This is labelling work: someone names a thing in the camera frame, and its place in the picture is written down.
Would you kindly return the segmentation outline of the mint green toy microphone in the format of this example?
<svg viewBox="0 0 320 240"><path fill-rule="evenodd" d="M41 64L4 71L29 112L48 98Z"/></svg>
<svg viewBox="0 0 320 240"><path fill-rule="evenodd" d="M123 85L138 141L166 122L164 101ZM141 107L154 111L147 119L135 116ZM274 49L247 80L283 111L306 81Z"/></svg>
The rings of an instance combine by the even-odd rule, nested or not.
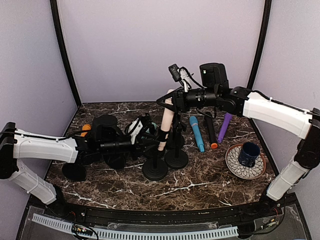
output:
<svg viewBox="0 0 320 240"><path fill-rule="evenodd" d="M157 132L157 124L155 122L151 122L150 124L143 126L140 130L140 135L142 139L155 139Z"/></svg>

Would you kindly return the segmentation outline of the cream white toy microphone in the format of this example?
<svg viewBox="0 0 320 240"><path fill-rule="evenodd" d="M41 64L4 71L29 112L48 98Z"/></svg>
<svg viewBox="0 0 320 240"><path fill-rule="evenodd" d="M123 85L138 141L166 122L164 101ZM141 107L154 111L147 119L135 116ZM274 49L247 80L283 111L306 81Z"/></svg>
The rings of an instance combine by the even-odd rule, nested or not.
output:
<svg viewBox="0 0 320 240"><path fill-rule="evenodd" d="M166 146L167 140L169 138L169 132L174 118L174 112L168 108L164 108L162 122L159 131L159 145L158 150L162 152Z"/></svg>

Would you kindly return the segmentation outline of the stand holding cream microphone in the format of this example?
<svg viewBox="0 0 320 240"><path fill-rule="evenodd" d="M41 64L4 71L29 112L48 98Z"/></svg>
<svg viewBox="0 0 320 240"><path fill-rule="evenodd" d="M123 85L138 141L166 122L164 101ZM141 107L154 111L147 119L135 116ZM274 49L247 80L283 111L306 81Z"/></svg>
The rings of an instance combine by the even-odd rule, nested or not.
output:
<svg viewBox="0 0 320 240"><path fill-rule="evenodd" d="M153 147L159 146L159 133L158 131L158 137L155 140L155 145ZM146 160L145 163L142 166L142 173L143 175L151 181L159 181L162 180L168 173L168 166L167 164L162 160L162 158L157 158L155 156L153 159Z"/></svg>

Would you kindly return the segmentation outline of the light blue toy microphone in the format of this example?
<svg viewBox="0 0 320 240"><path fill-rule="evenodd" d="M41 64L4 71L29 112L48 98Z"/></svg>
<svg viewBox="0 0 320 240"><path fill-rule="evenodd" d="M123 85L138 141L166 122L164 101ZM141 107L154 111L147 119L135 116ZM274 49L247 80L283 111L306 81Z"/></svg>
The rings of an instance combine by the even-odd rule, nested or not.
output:
<svg viewBox="0 0 320 240"><path fill-rule="evenodd" d="M201 153L204 153L205 152L205 144L203 142L203 138L202 138L201 131L199 128L198 119L195 116L191 116L189 118L189 123L192 128L197 147Z"/></svg>

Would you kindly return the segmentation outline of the stand holding green microphone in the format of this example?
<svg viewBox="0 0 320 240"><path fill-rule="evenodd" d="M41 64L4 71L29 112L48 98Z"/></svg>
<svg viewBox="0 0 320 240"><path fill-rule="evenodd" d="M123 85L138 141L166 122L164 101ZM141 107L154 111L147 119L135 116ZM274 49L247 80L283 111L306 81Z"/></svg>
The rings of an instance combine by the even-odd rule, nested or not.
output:
<svg viewBox="0 0 320 240"><path fill-rule="evenodd" d="M104 162L114 170L121 170L126 166L126 158L122 154L104 155Z"/></svg>

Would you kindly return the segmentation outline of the black microphone stand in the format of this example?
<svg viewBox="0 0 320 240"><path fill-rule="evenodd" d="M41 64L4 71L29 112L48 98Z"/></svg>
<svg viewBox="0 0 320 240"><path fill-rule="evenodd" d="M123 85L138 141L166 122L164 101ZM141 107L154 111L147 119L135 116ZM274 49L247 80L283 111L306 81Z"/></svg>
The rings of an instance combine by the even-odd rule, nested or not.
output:
<svg viewBox="0 0 320 240"><path fill-rule="evenodd" d="M164 161L169 168L179 170L187 166L189 157L181 148L176 146L165 154Z"/></svg>

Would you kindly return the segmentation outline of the purple toy microphone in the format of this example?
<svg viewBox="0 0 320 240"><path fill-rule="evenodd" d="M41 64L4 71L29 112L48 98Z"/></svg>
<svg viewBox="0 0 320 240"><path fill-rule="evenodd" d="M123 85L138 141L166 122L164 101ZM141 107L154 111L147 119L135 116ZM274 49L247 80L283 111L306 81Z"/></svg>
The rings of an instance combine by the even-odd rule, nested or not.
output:
<svg viewBox="0 0 320 240"><path fill-rule="evenodd" d="M218 134L218 138L217 138L217 142L219 144L221 144L223 142L225 134L227 132L227 129L228 129L228 126L229 126L229 123L230 123L231 120L232 120L232 115L230 113L226 113L224 115L224 120L223 120L223 123L221 125L220 131L219 131L219 134Z"/></svg>

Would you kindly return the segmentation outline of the stand holding purple microphone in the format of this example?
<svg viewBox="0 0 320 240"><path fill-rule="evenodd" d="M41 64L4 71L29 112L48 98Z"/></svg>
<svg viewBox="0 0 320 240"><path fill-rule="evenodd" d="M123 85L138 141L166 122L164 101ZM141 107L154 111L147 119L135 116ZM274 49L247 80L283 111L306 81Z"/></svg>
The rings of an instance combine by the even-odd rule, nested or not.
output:
<svg viewBox="0 0 320 240"><path fill-rule="evenodd" d="M147 159L153 159L155 156L158 159L161 159L165 155L165 150L159 151L156 146L151 147L150 149L147 149L144 153L143 156L146 157Z"/></svg>

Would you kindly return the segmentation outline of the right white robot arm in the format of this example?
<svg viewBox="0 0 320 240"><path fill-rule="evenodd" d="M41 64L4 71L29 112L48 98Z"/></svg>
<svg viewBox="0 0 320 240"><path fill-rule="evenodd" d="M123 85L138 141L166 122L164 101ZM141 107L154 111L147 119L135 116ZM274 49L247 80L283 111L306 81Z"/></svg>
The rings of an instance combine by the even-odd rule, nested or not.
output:
<svg viewBox="0 0 320 240"><path fill-rule="evenodd" d="M266 122L300 138L292 160L269 184L262 201L255 205L255 213L266 217L274 210L274 202L320 164L320 111L288 105L258 90L241 86L230 88L222 63L205 63L199 69L201 88L179 87L158 98L157 104L174 113L216 107L238 117Z"/></svg>

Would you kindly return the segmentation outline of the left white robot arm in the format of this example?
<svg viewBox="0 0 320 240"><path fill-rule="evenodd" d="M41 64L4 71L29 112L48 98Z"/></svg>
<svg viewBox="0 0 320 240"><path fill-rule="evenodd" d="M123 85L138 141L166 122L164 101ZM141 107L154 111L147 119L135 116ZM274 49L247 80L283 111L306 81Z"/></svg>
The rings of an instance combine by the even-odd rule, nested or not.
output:
<svg viewBox="0 0 320 240"><path fill-rule="evenodd" d="M61 161L65 177L72 181L86 178L85 165L100 159L130 154L133 159L155 145L155 136L149 115L139 116L126 129L118 127L118 119L109 114L93 119L89 128L82 128L69 137L34 134L16 128L8 122L0 133L0 178L9 180L32 194L60 218L67 218L70 206L63 201L60 188L46 182L31 171L23 159Z"/></svg>

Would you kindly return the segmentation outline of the orange toy microphone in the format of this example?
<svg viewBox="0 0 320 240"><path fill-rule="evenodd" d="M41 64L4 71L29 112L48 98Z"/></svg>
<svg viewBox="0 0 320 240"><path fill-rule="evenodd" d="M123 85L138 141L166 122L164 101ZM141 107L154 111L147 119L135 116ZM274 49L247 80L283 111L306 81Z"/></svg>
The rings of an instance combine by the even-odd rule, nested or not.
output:
<svg viewBox="0 0 320 240"><path fill-rule="evenodd" d="M80 136L85 137L89 133L90 130L91 130L90 124L87 123L87 124L83 125Z"/></svg>

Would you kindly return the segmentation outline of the fallen stand holding orange microphone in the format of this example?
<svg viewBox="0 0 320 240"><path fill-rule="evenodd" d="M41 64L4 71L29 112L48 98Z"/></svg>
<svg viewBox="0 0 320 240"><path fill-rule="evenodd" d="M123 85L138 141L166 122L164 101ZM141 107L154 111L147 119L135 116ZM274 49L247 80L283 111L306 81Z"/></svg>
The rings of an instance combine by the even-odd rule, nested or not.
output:
<svg viewBox="0 0 320 240"><path fill-rule="evenodd" d="M69 180L75 182L83 182L86 180L86 168L79 163L65 163L62 166L62 174Z"/></svg>

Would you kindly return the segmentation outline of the patterned ceramic saucer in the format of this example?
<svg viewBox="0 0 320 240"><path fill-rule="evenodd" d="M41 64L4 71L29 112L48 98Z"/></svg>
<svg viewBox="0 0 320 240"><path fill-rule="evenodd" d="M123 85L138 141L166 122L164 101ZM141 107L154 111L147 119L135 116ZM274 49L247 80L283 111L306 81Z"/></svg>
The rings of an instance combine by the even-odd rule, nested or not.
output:
<svg viewBox="0 0 320 240"><path fill-rule="evenodd" d="M243 166L238 157L242 149L241 144L235 144L228 148L225 154L225 163L228 169L238 178L244 180L255 180L260 178L266 171L266 160L262 154L255 160L253 167Z"/></svg>

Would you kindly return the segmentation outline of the dark blue ceramic cup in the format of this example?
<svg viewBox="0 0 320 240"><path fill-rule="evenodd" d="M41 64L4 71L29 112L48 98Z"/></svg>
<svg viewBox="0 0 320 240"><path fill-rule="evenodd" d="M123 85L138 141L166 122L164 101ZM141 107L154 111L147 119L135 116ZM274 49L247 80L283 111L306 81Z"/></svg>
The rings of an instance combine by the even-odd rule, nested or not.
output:
<svg viewBox="0 0 320 240"><path fill-rule="evenodd" d="M261 151L257 144L245 142L240 149L238 162L244 167L253 168L260 153Z"/></svg>

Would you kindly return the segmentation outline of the left black frame post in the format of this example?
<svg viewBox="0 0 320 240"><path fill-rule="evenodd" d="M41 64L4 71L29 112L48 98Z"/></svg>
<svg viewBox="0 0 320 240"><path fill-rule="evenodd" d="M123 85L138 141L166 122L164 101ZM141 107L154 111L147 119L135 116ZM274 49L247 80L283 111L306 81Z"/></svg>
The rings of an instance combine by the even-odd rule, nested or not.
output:
<svg viewBox="0 0 320 240"><path fill-rule="evenodd" d="M82 101L76 86L76 82L73 76L71 64L70 64L68 53L67 53L67 48L64 40L64 34L62 30L61 19L60 19L60 14L58 9L58 1L50 0L49 3L50 3L55 35L58 43L58 48L59 48L60 56L62 59L62 64L64 67L64 71L67 77L67 81L68 81L73 99L75 101L77 108L79 108L82 105Z"/></svg>

